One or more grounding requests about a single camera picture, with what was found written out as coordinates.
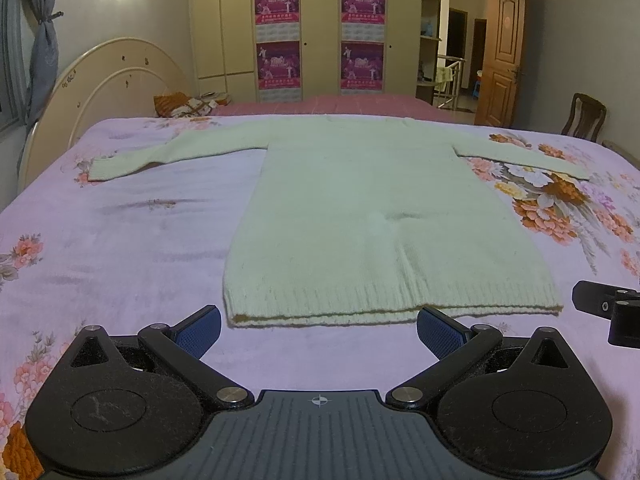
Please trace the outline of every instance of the chair backrest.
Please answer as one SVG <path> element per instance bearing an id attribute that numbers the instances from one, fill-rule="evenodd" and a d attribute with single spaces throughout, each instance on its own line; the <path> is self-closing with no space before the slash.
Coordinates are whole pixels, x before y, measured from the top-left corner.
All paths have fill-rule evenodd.
<path id="1" fill-rule="evenodd" d="M 575 127 L 572 128 L 575 122 L 578 101 L 580 101 L 580 118 L 578 118 Z M 562 129 L 562 134 L 597 142 L 598 134 L 606 117 L 607 107 L 600 101 L 586 94 L 574 94 L 574 100 L 571 102 L 571 114 Z"/>

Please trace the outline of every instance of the light green sweater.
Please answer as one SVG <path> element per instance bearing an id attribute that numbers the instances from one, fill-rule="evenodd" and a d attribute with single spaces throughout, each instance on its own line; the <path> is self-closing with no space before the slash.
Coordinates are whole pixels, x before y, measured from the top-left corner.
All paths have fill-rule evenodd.
<path id="1" fill-rule="evenodd" d="M 238 326 L 557 312 L 552 277 L 508 206 L 459 156 L 588 175 L 564 160 L 433 123 L 327 116 L 186 132 L 96 160 L 90 180 L 152 162 L 267 148 L 226 260 Z"/>

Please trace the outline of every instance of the open door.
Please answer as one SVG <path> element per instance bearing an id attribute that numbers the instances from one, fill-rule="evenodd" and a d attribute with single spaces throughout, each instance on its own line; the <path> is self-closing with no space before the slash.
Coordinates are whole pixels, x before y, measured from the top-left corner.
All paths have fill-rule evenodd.
<path id="1" fill-rule="evenodd" d="M 475 124 L 508 128 L 518 93 L 526 0 L 488 0 L 486 44 Z"/>

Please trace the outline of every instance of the floor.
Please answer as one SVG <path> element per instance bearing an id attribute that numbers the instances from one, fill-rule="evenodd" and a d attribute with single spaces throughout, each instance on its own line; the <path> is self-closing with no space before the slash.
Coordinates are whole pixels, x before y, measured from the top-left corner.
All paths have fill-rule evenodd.
<path id="1" fill-rule="evenodd" d="M 434 99 L 433 105 L 439 106 L 444 100 Z M 449 111 L 453 115 L 453 118 L 457 124 L 473 124 L 476 118 L 476 110 L 478 109 L 478 99 L 472 97 L 470 93 L 467 93 L 466 89 L 460 89 L 460 95 L 458 97 L 458 110 L 453 112 Z"/>

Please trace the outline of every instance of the cream curved headboard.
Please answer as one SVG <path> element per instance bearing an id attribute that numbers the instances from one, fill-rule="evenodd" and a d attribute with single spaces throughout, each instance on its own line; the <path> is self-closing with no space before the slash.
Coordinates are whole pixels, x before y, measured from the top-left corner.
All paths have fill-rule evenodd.
<path id="1" fill-rule="evenodd" d="M 192 83 L 163 50 L 144 40 L 117 38 L 76 59 L 60 76 L 47 107 L 27 137 L 21 192 L 95 123 L 156 117 L 154 95 L 190 94 Z"/>

